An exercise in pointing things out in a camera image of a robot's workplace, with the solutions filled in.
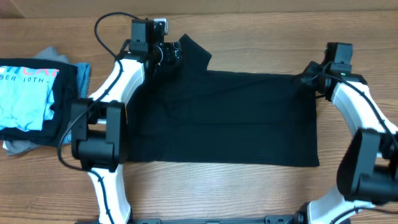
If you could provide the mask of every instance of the blue cloth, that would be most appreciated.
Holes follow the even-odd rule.
[[[69,59],[66,55],[59,55],[58,52],[55,50],[54,47],[47,47],[40,53],[38,53],[34,58],[38,59],[47,59],[47,60],[54,60],[63,63],[70,63]],[[80,98],[86,98],[88,93],[88,86],[90,84],[90,64],[89,63],[74,63],[74,66],[78,67],[77,70],[77,85]],[[72,135],[69,133],[66,138],[63,140],[63,144],[69,144],[72,140]],[[33,150],[39,145],[34,144],[30,141],[5,141],[4,144],[8,148],[7,155],[13,156],[16,154],[20,154],[22,152],[27,152]]]
[[[0,130],[41,131],[54,112],[52,86],[57,69],[0,67]]]

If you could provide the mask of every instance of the black folded shirt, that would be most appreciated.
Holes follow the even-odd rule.
[[[291,75],[208,71],[187,35],[180,67],[161,67],[127,105],[136,162],[319,166],[315,91]]]
[[[56,68],[59,70],[52,87],[54,104],[50,109],[54,111],[54,117],[43,122],[43,130],[23,132],[17,128],[5,128],[0,131],[0,139],[2,140],[29,140],[44,146],[58,146],[70,121],[71,103],[78,98],[77,67],[62,62],[32,58],[0,58],[0,66],[34,69]]]

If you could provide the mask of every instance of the pile of clothes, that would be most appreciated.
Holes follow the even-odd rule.
[[[89,82],[90,64],[71,64],[53,47],[34,58],[0,58],[0,139],[7,154],[58,146],[72,101],[86,97]]]

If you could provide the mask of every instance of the gray cloth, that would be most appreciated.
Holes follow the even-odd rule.
[[[33,58],[53,60],[57,62],[70,63],[69,58],[66,55],[59,55],[54,47],[47,47]],[[88,63],[76,63],[73,64],[78,67],[77,82],[80,98],[87,96],[88,85],[90,83],[90,64]],[[71,134],[68,134],[63,140],[63,144],[68,144],[72,140]],[[23,152],[31,151],[40,145],[34,144],[30,141],[19,140],[19,141],[4,141],[8,156],[13,156]]]

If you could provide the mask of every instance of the wooden table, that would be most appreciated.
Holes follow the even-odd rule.
[[[177,40],[187,33],[213,54],[209,69],[289,73],[321,62],[327,42],[354,44],[353,71],[363,74],[384,114],[398,123],[398,12],[300,12],[167,16]],[[72,62],[92,65],[89,92],[113,69],[95,40],[96,18],[0,20],[0,57],[31,57],[49,45]],[[129,38],[131,22],[109,18],[100,36],[113,50]],[[130,163],[124,180],[135,218],[237,218],[294,213],[333,186],[351,136],[331,103],[318,100],[318,168],[245,164]],[[63,148],[68,162],[78,165]],[[62,166],[54,148],[23,156],[0,150],[0,223],[73,223],[92,220],[98,206],[84,173]],[[398,210],[398,204],[386,208]],[[354,223],[397,223],[364,212]]]

